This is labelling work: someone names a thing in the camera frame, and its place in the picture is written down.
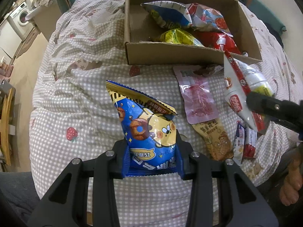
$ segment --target washing machine door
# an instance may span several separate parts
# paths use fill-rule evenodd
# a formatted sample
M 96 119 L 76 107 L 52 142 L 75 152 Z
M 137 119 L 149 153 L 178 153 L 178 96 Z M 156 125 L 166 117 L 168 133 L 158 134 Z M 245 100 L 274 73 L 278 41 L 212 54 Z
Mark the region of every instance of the washing machine door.
M 25 26 L 27 25 L 29 22 L 26 21 L 25 17 L 26 15 L 29 13 L 29 10 L 27 8 L 22 9 L 19 14 L 18 14 L 18 23 L 20 26 Z

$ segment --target peanut snack package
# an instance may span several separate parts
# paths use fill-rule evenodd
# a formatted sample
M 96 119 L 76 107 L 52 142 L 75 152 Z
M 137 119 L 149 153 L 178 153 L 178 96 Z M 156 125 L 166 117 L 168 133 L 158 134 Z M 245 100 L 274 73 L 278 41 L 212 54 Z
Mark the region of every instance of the peanut snack package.
M 203 137 L 214 160 L 225 160 L 234 156 L 233 146 L 219 118 L 192 126 Z
M 130 150 L 127 176 L 176 172 L 175 108 L 122 84 L 107 80 L 106 88 L 118 111 Z

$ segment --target checkered bedding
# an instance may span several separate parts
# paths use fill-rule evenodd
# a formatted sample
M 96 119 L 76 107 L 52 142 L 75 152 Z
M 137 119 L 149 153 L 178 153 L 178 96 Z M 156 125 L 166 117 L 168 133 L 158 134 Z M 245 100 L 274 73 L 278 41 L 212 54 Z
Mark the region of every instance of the checkered bedding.
M 175 124 L 195 150 L 209 153 L 202 137 L 188 124 L 184 103 L 172 66 L 139 66 L 131 70 L 124 51 L 125 0 L 76 0 L 57 22 L 48 43 L 33 94 L 30 120 L 30 159 L 37 193 L 42 197 L 65 166 L 75 157 L 96 158 L 109 150 L 123 133 L 110 96 L 107 79 L 143 91 L 174 106 Z M 302 83 L 276 39 L 245 6 L 263 62 L 259 69 L 277 92 L 278 99 L 296 103 Z M 223 73 L 209 77 L 210 91 L 228 136 L 234 139 L 239 117 L 224 100 Z M 67 139 L 74 128 L 75 139 Z M 256 160 L 241 168 L 258 186 L 277 168 L 281 155 L 292 144 L 287 129 L 271 123 L 257 142 Z M 88 210 L 91 211 L 92 180 Z M 218 198 L 214 186 L 214 211 Z M 115 180 L 121 226 L 184 226 L 191 182 L 177 174 Z

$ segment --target cardboard box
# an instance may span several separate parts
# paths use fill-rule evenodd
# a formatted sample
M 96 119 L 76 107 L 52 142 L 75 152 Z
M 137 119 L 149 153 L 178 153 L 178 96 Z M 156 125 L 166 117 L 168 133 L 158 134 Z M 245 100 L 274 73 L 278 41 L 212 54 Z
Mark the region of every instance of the cardboard box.
M 149 42 L 149 37 L 159 37 L 166 30 L 160 28 L 141 6 L 141 3 L 159 0 L 126 0 L 125 48 L 130 65 L 160 64 L 223 64 L 223 51 L 190 45 Z M 249 57 L 231 54 L 247 64 L 262 61 L 252 28 L 238 4 L 238 0 L 170 0 L 179 3 L 200 3 L 214 8 L 223 15 L 240 51 Z

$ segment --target snack bag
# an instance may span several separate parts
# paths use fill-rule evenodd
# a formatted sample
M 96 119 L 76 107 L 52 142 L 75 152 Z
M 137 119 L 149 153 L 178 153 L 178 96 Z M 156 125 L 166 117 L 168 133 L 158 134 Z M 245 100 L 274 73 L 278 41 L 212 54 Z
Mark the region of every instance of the snack bag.
M 249 110 L 246 104 L 246 96 L 251 91 L 267 96 L 274 94 L 264 76 L 251 66 L 233 59 L 225 51 L 224 77 L 225 100 L 230 107 L 256 132 L 265 129 L 263 117 Z
M 236 162 L 238 166 L 241 165 L 243 158 L 244 137 L 245 137 L 245 129 L 243 125 L 238 121 L 236 136 L 234 138 L 234 158 L 233 158 L 234 162 Z
M 256 152 L 257 133 L 247 127 L 245 129 L 244 158 L 254 158 Z
M 170 44 L 187 44 L 204 47 L 199 40 L 182 29 L 172 29 L 167 31 L 161 35 L 160 40 L 161 42 Z
M 129 145 L 128 176 L 166 174 L 176 171 L 175 109 L 151 96 L 107 80 L 106 88 L 118 111 Z
M 204 139 L 206 147 L 214 160 L 233 157 L 233 146 L 219 119 L 192 125 Z
M 194 74 L 201 75 L 203 77 L 209 77 L 213 74 L 220 72 L 223 68 L 223 66 L 216 64 L 201 66 L 200 69 L 194 71 Z
M 187 8 L 177 2 L 154 1 L 141 3 L 141 6 L 149 12 L 157 25 L 169 30 L 175 28 L 189 28 L 192 24 Z
M 199 3 L 186 4 L 192 20 L 192 27 L 198 31 L 218 31 L 232 37 L 222 14 Z
M 179 82 L 187 121 L 202 123 L 218 117 L 215 101 L 209 92 L 207 79 L 194 74 L 200 66 L 174 66 Z
M 194 35 L 205 47 L 221 51 L 228 50 L 229 52 L 241 55 L 241 51 L 234 43 L 234 40 L 224 33 L 196 31 Z

